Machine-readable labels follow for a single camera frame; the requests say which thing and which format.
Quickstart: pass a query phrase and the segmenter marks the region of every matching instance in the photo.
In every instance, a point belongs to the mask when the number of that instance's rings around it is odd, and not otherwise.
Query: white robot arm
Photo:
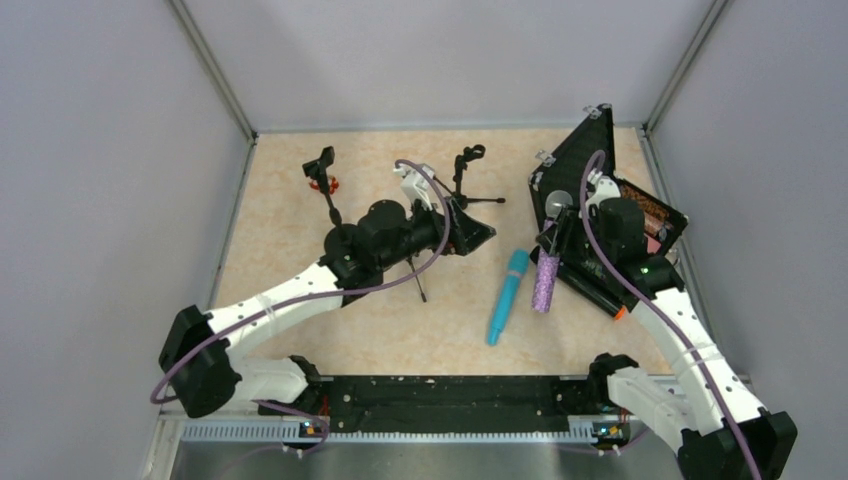
[[[597,193],[585,201],[586,210],[580,212],[594,217],[583,219],[581,215],[587,232],[593,221],[605,225],[610,238],[601,241],[607,251],[643,248],[639,245],[644,214],[635,202],[620,198],[611,178],[590,172],[588,180]],[[589,243],[600,259],[598,239],[589,237]],[[749,467],[757,464],[755,478],[777,478],[797,436],[786,412],[770,413],[740,381],[704,329],[683,280],[665,258],[624,253],[618,257],[621,268],[617,268],[610,265],[610,257],[601,260],[607,281],[619,287],[629,284],[628,290],[640,292],[636,295],[639,301],[630,308],[631,316],[654,338],[686,400],[662,389],[629,357],[609,354],[599,356],[590,366],[590,382],[596,385],[599,400],[625,408],[642,420],[675,452],[687,479],[746,478],[746,462]],[[617,271],[613,273],[610,266]],[[645,299],[650,299],[654,308]]]
[[[157,397],[165,382],[192,418],[256,398],[293,402],[307,386],[304,371],[291,359],[247,357],[259,344],[311,316],[412,278],[418,272],[383,285],[384,271],[419,252],[464,256],[495,236],[495,229],[469,217],[453,196],[435,192],[443,211],[438,213],[427,192],[435,185],[433,170],[405,160],[396,162],[395,171],[412,203],[409,212],[380,200],[355,225],[342,223],[326,174],[333,158],[327,147],[303,166],[324,194],[335,225],[324,239],[325,254],[291,280],[249,299],[207,312],[191,306],[177,314],[159,356],[166,375],[153,403],[171,400]]]

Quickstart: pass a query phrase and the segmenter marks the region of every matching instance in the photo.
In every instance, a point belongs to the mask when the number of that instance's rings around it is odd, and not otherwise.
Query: open black case
[[[635,200],[645,213],[645,235],[652,247],[650,253],[665,255],[689,223],[687,217],[626,179],[615,176],[612,106],[602,104],[587,110],[589,115],[586,119],[547,159],[542,159],[542,164],[530,175],[530,198],[533,200],[539,231],[542,231],[545,222],[545,200],[548,195],[555,190],[564,190],[577,202],[580,181],[589,158],[596,150],[604,150],[606,160],[601,170],[616,182],[623,198]],[[574,229],[572,235],[581,236],[578,239],[572,238],[571,241],[575,243],[583,243],[580,240],[585,240],[582,228]],[[536,262],[538,256],[539,248],[536,247],[530,258]],[[557,272],[562,281],[611,316],[616,315],[622,307],[632,308],[636,304],[635,297],[625,291],[610,289],[605,281],[607,275],[608,272],[597,260],[576,255],[561,257]]]

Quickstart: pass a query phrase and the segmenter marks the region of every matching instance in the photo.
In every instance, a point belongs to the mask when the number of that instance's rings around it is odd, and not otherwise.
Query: blue marker
[[[506,327],[509,311],[512,310],[512,301],[515,299],[518,286],[521,284],[521,277],[527,272],[527,264],[529,263],[530,255],[524,250],[516,250],[512,254],[512,258],[509,259],[506,280],[504,280],[498,304],[495,306],[495,313],[492,315],[492,324],[489,326],[489,345],[494,346],[498,343],[498,337]]]

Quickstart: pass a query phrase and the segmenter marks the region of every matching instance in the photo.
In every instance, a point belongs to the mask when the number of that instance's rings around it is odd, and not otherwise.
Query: purple cable
[[[704,379],[707,381],[707,385],[710,387],[710,391],[713,392],[713,396],[716,399],[716,404],[718,404],[719,410],[721,410],[722,415],[724,415],[725,420],[727,421],[727,426],[730,428],[730,431],[733,432],[733,436],[736,438],[736,443],[739,444],[739,450],[742,451],[742,456],[745,457],[745,463],[748,464],[748,468],[751,470],[751,476],[754,480],[762,480],[762,475],[760,474],[760,469],[757,467],[757,461],[754,459],[754,454],[751,453],[751,448],[748,446],[748,442],[745,440],[745,436],[742,434],[742,430],[739,429],[739,425],[733,419],[733,415],[730,413],[730,408],[727,406],[727,402],[724,401],[724,397],[721,396],[719,392],[718,384],[713,378],[710,370],[704,365],[704,359],[701,357],[701,354],[698,352],[698,349],[695,348],[695,345],[689,340],[689,337],[683,333],[683,330],[680,329],[670,318],[665,314],[659,307],[654,305],[648,297],[646,297],[642,292],[639,291],[633,284],[627,281],[624,276],[619,273],[618,270],[612,265],[612,262],[609,261],[609,258],[604,254],[601,246],[598,244],[598,240],[595,238],[595,234],[592,233],[592,226],[589,223],[589,209],[586,207],[586,194],[588,189],[586,185],[589,182],[589,174],[592,173],[592,169],[595,167],[595,164],[600,160],[604,161],[606,158],[606,154],[604,154],[603,150],[598,150],[592,157],[589,159],[589,163],[586,164],[586,169],[583,171],[583,180],[580,182],[580,213],[583,217],[583,229],[586,231],[586,236],[589,239],[589,243],[592,244],[592,249],[595,251],[595,255],[598,256],[598,259],[601,263],[604,264],[604,267],[621,283],[624,288],[626,288],[630,293],[632,293],[636,298],[639,299],[642,303],[645,304],[648,308],[650,308],[654,313],[657,314],[660,319],[662,319],[663,323],[677,335],[677,338],[680,339],[683,346],[686,347],[688,352],[691,352],[692,358],[695,360],[695,363],[698,365],[698,369],[701,371],[701,374],[704,375]]]
[[[277,311],[277,310],[280,310],[281,308],[286,308],[289,305],[294,305],[296,303],[306,302],[306,301],[309,301],[309,300],[317,300],[319,298],[338,297],[338,296],[345,296],[345,295],[365,295],[367,293],[379,292],[380,290],[386,290],[387,288],[392,288],[396,285],[400,285],[401,283],[404,283],[408,280],[411,280],[411,279],[417,277],[418,275],[420,275],[421,273],[423,273],[424,270],[427,270],[428,268],[430,268],[431,265],[433,265],[433,263],[436,261],[436,259],[439,258],[439,255],[441,255],[442,252],[445,250],[445,246],[447,246],[447,244],[448,244],[448,237],[450,236],[450,210],[448,209],[448,202],[445,199],[445,196],[442,195],[442,192],[439,190],[439,186],[436,184],[436,182],[433,181],[433,179],[430,178],[430,176],[427,175],[427,173],[424,171],[424,169],[422,169],[417,163],[413,163],[413,162],[410,162],[409,160],[403,160],[403,159],[395,160],[395,166],[398,166],[398,165],[406,165],[406,166],[412,168],[413,170],[415,170],[416,172],[418,172],[422,177],[424,177],[424,180],[426,180],[427,183],[430,184],[430,188],[433,189],[433,192],[436,194],[436,197],[439,199],[439,203],[442,206],[442,211],[445,214],[445,227],[444,227],[445,231],[442,234],[442,240],[441,240],[441,242],[439,242],[439,246],[436,247],[436,250],[433,251],[433,255],[430,258],[428,258],[427,261],[424,262],[424,264],[421,265],[421,267],[419,267],[417,270],[413,271],[410,274],[404,275],[403,277],[401,277],[397,280],[393,280],[389,283],[384,283],[383,285],[377,285],[377,286],[374,286],[374,287],[357,288],[357,289],[353,289],[353,290],[336,290],[336,291],[333,291],[333,292],[310,293],[308,295],[303,295],[301,297],[295,297],[295,298],[289,298],[288,300],[283,300],[280,303],[272,305],[271,310]],[[176,363],[174,363],[174,365],[165,373],[165,376],[162,377],[162,380],[160,380],[159,383],[156,385],[156,387],[153,389],[153,392],[150,393],[150,403],[152,403],[154,405],[162,405],[162,404],[176,400],[177,397],[163,397],[163,398],[157,398],[157,397],[159,396],[159,392],[161,392],[165,389],[165,386],[168,385],[168,382],[170,382],[171,379],[174,378],[174,375],[176,375],[177,372],[180,371],[180,369],[185,367],[186,364],[188,364],[188,362],[190,362],[194,357],[196,357],[197,354],[199,354],[201,351],[203,351],[204,348],[206,348],[209,345],[217,342],[218,340],[226,337],[227,335],[235,332],[236,330],[244,327],[245,325],[250,324],[252,322],[255,322],[256,320],[259,320],[260,318],[264,317],[267,314],[268,314],[268,312],[265,311],[265,310],[256,312],[253,315],[250,315],[250,316],[246,317],[245,319],[240,320],[240,321],[230,325],[229,327],[221,330],[220,332],[212,335],[211,337],[207,338],[206,340],[203,340],[202,342],[197,344],[196,347],[189,350],[188,353],[183,355],[183,357],[181,359],[179,359]]]

